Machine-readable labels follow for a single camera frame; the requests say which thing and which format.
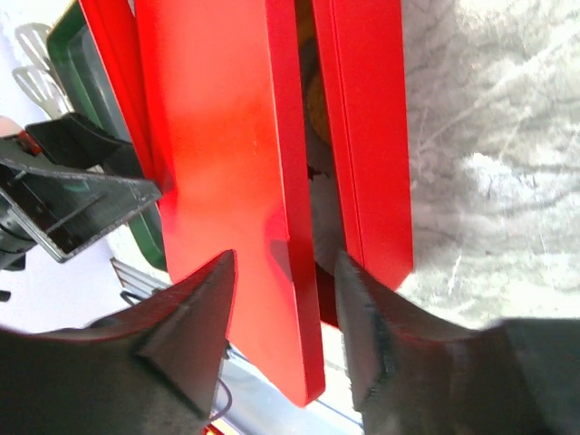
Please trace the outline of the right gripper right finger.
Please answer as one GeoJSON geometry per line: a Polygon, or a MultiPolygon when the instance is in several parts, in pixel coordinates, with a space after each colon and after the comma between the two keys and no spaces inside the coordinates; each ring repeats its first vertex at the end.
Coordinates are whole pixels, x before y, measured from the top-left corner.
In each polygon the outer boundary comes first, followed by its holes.
{"type": "Polygon", "coordinates": [[[336,312],[367,434],[576,434],[579,323],[441,319],[336,259],[336,312]]]}

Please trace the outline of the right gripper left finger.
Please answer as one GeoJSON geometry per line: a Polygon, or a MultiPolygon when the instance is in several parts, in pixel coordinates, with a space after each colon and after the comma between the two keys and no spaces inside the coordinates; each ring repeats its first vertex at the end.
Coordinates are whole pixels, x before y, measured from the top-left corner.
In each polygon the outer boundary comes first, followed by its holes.
{"type": "Polygon", "coordinates": [[[236,256],[90,326],[1,332],[4,434],[199,434],[227,347],[236,256]]]}

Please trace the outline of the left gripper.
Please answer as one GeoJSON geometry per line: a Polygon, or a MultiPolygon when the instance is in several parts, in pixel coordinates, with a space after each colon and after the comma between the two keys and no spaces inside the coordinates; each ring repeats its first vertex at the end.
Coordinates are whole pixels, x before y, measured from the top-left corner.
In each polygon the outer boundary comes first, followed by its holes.
{"type": "Polygon", "coordinates": [[[25,269],[26,253],[36,246],[66,262],[161,196],[144,179],[133,145],[79,113],[24,131],[45,157],[15,135],[1,139],[3,270],[25,269]],[[106,174],[83,170],[97,165],[106,174]]]}

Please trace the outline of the black gold-rimmed tray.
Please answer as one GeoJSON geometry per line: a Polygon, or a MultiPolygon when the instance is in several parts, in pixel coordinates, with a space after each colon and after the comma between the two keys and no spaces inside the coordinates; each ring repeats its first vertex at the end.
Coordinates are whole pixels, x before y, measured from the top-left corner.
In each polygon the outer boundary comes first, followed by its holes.
{"type": "MultiPolygon", "coordinates": [[[[77,1],[64,12],[47,37],[47,51],[75,112],[119,140],[131,141],[111,83],[77,1]]],[[[129,222],[147,262],[167,270],[160,213],[155,206],[129,222]]]]}

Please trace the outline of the metal tongs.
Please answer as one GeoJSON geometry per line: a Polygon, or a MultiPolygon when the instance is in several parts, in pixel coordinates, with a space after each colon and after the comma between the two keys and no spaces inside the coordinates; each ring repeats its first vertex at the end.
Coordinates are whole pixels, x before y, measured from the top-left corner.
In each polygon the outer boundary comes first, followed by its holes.
{"type": "Polygon", "coordinates": [[[12,70],[12,75],[24,94],[50,119],[58,119],[73,110],[47,51],[47,37],[52,28],[47,24],[29,23],[14,29],[30,64],[12,70]]]}

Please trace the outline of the red box lid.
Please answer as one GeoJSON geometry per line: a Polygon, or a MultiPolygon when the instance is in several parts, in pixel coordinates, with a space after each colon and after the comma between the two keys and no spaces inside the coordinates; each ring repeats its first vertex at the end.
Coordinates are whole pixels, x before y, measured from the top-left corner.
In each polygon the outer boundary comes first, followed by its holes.
{"type": "Polygon", "coordinates": [[[84,1],[159,201],[170,277],[233,250],[228,340],[298,406],[325,387],[295,5],[84,1]]]}

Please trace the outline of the red cookie box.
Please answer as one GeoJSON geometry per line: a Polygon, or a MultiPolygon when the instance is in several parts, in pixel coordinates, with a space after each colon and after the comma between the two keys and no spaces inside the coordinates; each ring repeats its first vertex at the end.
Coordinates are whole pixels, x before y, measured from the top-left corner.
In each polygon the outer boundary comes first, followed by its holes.
{"type": "Polygon", "coordinates": [[[399,1],[298,1],[301,49],[319,72],[346,251],[391,290],[413,269],[399,1]]]}

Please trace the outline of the round dotted biscuit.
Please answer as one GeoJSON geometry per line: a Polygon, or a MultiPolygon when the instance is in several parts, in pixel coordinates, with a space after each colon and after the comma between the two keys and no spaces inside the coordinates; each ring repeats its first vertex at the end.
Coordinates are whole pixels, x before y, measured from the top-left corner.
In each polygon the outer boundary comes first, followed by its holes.
{"type": "Polygon", "coordinates": [[[319,72],[316,72],[308,82],[305,103],[306,114],[309,117],[314,132],[322,142],[329,144],[331,140],[328,126],[326,99],[324,95],[324,84],[319,72]]]}

